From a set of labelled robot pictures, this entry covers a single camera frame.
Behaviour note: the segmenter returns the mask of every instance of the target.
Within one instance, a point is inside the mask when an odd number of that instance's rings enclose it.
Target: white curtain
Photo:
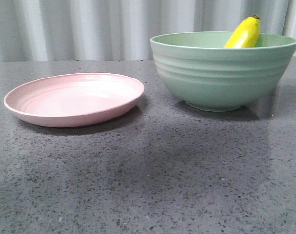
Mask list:
[[[296,38],[296,0],[0,0],[0,61],[152,59],[152,36],[261,31]]]

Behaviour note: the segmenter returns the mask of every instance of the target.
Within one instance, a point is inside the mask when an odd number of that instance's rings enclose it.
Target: green bowl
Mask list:
[[[190,106],[231,111],[270,92],[296,49],[294,38],[261,34],[253,48],[224,48],[232,32],[187,32],[150,39],[165,86]]]

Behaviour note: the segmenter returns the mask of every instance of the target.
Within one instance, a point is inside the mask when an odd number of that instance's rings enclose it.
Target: banana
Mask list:
[[[254,47],[259,39],[260,19],[253,15],[246,18],[229,38],[225,48]]]

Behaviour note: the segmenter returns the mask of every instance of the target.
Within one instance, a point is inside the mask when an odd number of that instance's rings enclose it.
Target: speckled countertop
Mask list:
[[[16,86],[109,72],[139,104],[77,128],[25,123]],[[296,234],[296,57],[276,89],[226,113],[195,110],[153,61],[0,62],[0,234]]]

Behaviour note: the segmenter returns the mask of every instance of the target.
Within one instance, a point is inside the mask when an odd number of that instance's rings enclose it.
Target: pink plate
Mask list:
[[[110,73],[75,73],[18,86],[4,105],[26,122],[47,127],[100,123],[132,109],[144,92],[131,77]]]

